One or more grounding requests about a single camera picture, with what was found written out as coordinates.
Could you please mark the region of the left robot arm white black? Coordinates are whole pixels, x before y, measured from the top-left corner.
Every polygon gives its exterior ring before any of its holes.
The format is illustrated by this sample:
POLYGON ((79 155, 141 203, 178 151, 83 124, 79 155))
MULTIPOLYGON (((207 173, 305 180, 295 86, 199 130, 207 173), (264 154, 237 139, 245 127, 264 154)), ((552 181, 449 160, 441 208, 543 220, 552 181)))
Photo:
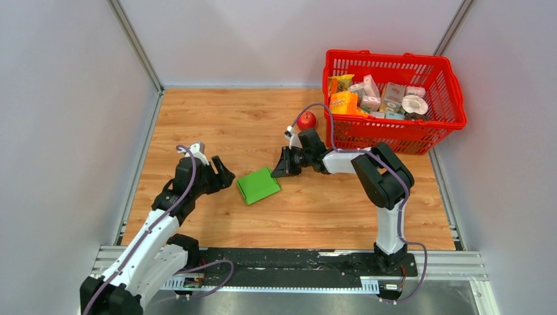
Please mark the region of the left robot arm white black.
POLYGON ((131 243, 99 278, 89 276, 81 284, 81 313, 143 314, 174 274, 197 271, 198 242, 178 229, 199 197, 230 187, 234 178, 219 156, 185 154, 131 243))

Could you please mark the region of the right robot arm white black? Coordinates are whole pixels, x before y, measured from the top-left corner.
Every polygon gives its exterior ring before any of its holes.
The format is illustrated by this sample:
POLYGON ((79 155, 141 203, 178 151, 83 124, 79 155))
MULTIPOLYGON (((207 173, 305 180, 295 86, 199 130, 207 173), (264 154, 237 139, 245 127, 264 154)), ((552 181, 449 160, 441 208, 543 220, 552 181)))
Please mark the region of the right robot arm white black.
POLYGON ((374 265, 382 274, 393 274, 407 254, 404 212, 414 177, 384 142, 375 146, 336 150, 327 148, 314 129, 284 133, 289 144, 282 148, 273 178, 299 175, 310 167, 324 175, 355 174, 378 211, 378 235, 374 242, 374 265))

